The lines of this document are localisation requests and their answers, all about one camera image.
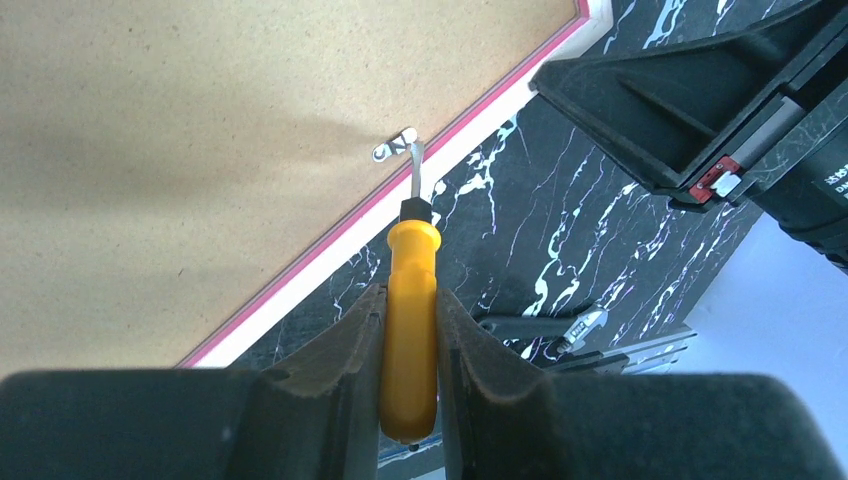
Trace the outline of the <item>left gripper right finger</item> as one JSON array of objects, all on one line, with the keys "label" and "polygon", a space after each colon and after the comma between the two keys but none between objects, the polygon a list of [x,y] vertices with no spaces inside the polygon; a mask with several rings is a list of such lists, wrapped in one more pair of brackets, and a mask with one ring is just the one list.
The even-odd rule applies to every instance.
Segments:
[{"label": "left gripper right finger", "polygon": [[750,374],[553,373],[437,297],[450,479],[842,479],[807,408]]}]

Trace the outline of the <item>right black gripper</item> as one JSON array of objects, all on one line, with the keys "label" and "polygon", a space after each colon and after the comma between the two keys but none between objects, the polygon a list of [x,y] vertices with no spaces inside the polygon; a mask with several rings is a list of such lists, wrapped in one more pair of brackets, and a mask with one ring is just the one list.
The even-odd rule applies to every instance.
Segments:
[{"label": "right black gripper", "polygon": [[644,188],[750,202],[847,266],[847,5],[804,1],[736,32],[545,63],[531,85]]}]

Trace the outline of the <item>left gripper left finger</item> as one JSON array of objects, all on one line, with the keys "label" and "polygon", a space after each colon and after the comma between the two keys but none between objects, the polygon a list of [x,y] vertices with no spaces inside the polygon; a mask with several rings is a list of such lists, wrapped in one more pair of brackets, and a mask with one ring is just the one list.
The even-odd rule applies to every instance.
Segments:
[{"label": "left gripper left finger", "polygon": [[1,384],[5,479],[373,479],[386,290],[275,366],[28,371]]}]

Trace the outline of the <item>orange handled screwdriver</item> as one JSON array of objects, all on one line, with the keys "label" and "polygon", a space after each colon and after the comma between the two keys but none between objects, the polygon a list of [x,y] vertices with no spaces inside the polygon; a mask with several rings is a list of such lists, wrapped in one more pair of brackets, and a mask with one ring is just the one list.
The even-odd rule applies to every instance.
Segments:
[{"label": "orange handled screwdriver", "polygon": [[437,413],[437,278],[441,234],[432,205],[421,196],[424,146],[412,128],[374,150],[375,160],[411,155],[410,196],[388,234],[387,286],[379,421],[392,440],[412,445],[428,437]]}]

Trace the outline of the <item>pink photo frame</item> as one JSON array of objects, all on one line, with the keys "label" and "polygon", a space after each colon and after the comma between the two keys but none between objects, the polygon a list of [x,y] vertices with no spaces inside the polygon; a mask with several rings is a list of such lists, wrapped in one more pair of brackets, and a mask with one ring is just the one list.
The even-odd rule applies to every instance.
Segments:
[{"label": "pink photo frame", "polygon": [[608,1],[5,1],[1,371],[227,365]]}]

